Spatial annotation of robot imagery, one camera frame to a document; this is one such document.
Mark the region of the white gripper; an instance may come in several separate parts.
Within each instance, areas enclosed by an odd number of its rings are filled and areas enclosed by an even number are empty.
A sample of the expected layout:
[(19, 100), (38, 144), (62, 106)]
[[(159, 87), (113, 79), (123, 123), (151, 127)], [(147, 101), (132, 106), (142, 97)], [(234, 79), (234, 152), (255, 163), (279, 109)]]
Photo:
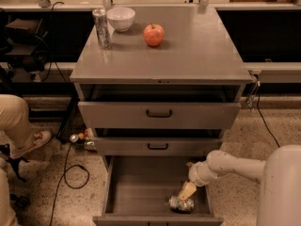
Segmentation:
[(219, 178), (219, 174), (210, 169), (206, 161), (197, 162), (195, 164), (188, 162), (186, 166), (190, 168), (188, 178), (191, 182), (185, 182), (183, 184), (182, 190), (178, 195), (181, 201), (185, 201), (191, 197), (197, 191), (197, 186), (206, 186), (211, 181)]

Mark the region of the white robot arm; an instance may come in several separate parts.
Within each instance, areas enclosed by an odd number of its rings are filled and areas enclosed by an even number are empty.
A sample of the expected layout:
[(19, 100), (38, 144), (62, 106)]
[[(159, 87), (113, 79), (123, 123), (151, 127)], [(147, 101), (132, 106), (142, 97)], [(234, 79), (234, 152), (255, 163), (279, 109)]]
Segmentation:
[(199, 187), (232, 173), (260, 184), (257, 226), (301, 226), (300, 145), (282, 146), (266, 160), (212, 151), (190, 167), (179, 198), (185, 201)]

